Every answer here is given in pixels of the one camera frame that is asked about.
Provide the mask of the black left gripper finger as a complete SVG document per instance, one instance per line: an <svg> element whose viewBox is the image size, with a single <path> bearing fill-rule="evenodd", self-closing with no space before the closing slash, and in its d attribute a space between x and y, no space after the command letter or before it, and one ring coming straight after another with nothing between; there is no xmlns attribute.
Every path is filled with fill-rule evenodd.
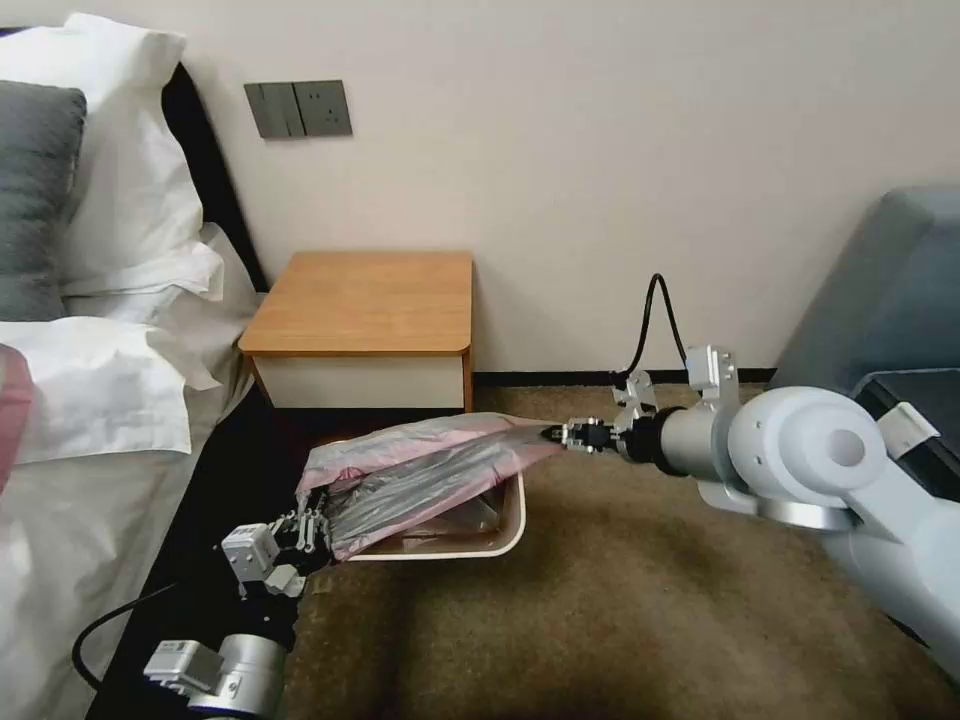
<svg viewBox="0 0 960 720"><path fill-rule="evenodd" d="M294 552L294 567L301 576L310 576L333 565L333 555L322 538L316 538L311 550L304 546Z"/></svg>
<svg viewBox="0 0 960 720"><path fill-rule="evenodd" d="M281 543L325 543L327 523L317 508L289 510L281 518Z"/></svg>

